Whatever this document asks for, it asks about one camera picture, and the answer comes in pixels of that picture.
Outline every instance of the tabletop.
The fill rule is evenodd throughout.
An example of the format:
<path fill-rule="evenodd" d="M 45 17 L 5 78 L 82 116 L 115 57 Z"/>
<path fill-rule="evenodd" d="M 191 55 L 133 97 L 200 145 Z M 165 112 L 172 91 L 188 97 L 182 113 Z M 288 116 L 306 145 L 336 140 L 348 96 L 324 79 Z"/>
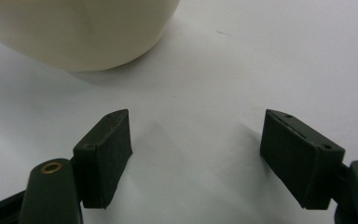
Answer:
<path fill-rule="evenodd" d="M 0 44 L 0 200 L 124 108 L 133 155 L 85 223 L 334 223 L 337 205 L 303 210 L 259 147 L 269 108 L 358 160 L 358 1 L 182 0 L 155 47 L 101 72 Z"/>

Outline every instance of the cream-colored bowl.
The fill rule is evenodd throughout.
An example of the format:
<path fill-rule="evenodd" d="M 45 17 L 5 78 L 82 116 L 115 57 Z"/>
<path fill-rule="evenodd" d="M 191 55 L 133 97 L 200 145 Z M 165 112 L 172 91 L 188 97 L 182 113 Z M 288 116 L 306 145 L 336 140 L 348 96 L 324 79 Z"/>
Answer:
<path fill-rule="evenodd" d="M 128 63 L 162 35 L 179 0 L 0 0 L 0 42 L 68 71 Z"/>

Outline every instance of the black block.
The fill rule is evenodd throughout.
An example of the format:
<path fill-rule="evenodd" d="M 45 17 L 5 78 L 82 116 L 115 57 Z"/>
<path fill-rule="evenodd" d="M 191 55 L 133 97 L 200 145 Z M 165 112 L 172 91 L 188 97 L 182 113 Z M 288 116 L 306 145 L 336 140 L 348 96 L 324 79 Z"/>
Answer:
<path fill-rule="evenodd" d="M 295 117 L 267 110 L 261 156 L 307 209 L 327 209 L 345 150 Z"/>
<path fill-rule="evenodd" d="M 86 208 L 106 208 L 132 154 L 128 110 L 104 116 L 75 146 L 72 162 Z"/>

